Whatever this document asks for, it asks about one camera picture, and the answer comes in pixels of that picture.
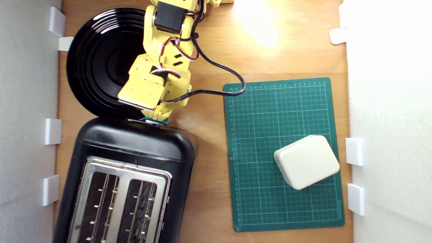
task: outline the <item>black plate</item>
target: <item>black plate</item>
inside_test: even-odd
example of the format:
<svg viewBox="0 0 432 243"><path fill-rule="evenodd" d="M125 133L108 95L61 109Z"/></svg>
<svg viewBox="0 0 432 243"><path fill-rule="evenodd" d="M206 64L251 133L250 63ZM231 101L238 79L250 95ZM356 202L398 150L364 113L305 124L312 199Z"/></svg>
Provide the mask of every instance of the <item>black plate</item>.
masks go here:
<svg viewBox="0 0 432 243"><path fill-rule="evenodd" d="M70 46L67 78L78 101L99 117L140 119L140 110L118 102L129 68L143 48L144 11L118 8L85 23Z"/></svg>

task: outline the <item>wooden surface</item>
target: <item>wooden surface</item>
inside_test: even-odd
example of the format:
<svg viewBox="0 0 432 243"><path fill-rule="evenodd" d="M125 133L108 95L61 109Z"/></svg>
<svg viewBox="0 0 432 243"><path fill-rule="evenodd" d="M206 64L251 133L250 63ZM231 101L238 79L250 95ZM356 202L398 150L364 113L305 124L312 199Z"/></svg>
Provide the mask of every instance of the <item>wooden surface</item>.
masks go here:
<svg viewBox="0 0 432 243"><path fill-rule="evenodd" d="M180 243L189 242L321 242L353 240L353 216L347 208L346 184L351 168L345 163L349 136L345 46L333 46L328 32L339 27L342 0L235 0L218 9L208 6L198 29L198 42L213 60L238 71L247 82L330 77L339 144L346 224L344 227L236 233L232 228L231 199L223 100L197 95L188 106L174 111L173 125L199 138ZM66 36L73 36L87 20L117 7L145 9L142 0L63 0ZM66 78L66 56L60 53L59 118L63 140L57 148L56 173L63 188L73 144L81 126L94 116L73 96ZM191 64L193 89L222 89L237 82L227 72L200 59Z"/></svg>

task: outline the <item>yellow robotic arm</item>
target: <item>yellow robotic arm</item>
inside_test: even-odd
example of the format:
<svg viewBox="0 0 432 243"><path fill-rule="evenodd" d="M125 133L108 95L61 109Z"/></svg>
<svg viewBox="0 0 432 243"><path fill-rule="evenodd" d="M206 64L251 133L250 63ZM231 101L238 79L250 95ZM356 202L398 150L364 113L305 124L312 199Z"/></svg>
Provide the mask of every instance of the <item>yellow robotic arm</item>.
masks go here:
<svg viewBox="0 0 432 243"><path fill-rule="evenodd" d="M118 94L119 101L142 109L146 117L157 121L166 120L174 109L186 106L192 90L188 68L198 58L198 50L194 54L195 28L207 3L218 7L233 1L152 0L144 16L146 53L132 64L129 80Z"/></svg>

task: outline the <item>white box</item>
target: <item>white box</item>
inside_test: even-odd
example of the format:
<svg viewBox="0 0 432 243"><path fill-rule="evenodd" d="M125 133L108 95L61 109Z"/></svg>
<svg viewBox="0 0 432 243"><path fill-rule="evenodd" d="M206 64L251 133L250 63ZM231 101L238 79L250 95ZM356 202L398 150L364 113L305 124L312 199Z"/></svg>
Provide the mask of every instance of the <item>white box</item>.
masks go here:
<svg viewBox="0 0 432 243"><path fill-rule="evenodd" d="M51 7L48 30L55 36L61 38L64 36L65 22L66 16L55 7Z"/></svg>
<svg viewBox="0 0 432 243"><path fill-rule="evenodd" d="M61 119L45 119L45 145L61 143Z"/></svg>
<svg viewBox="0 0 432 243"><path fill-rule="evenodd" d="M58 50L59 51L69 51L70 45L73 42L73 37L61 37L58 39Z"/></svg>
<svg viewBox="0 0 432 243"><path fill-rule="evenodd" d="M327 139L320 135L302 138L274 153L274 159L290 186L300 190L339 171Z"/></svg>

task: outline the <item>grid lines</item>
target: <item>grid lines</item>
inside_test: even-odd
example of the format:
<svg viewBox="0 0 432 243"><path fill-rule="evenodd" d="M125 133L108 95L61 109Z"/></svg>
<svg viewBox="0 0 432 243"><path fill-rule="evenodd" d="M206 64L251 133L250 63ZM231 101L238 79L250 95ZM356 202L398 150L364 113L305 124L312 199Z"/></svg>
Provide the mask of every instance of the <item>grid lines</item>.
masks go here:
<svg viewBox="0 0 432 243"><path fill-rule="evenodd" d="M311 134L325 136L338 156L328 78L248 83L242 95L225 97L225 113L236 231L344 224L339 173L298 191L285 183L273 158Z"/></svg>

